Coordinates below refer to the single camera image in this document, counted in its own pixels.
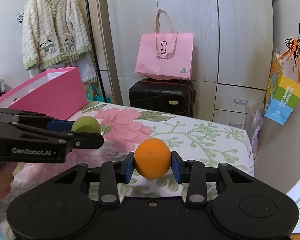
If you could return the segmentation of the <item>person's left hand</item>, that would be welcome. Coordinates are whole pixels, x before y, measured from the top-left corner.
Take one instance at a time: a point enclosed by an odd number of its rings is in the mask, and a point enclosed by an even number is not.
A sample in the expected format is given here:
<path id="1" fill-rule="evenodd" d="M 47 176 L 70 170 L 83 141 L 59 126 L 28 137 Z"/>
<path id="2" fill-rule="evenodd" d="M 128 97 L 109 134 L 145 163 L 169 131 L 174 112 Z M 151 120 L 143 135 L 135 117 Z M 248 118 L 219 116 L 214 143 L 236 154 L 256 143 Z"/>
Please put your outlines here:
<path id="1" fill-rule="evenodd" d="M 13 172 L 17 166 L 18 163 L 9 162 L 0 168 L 0 200 L 10 193 L 14 181 Z"/>

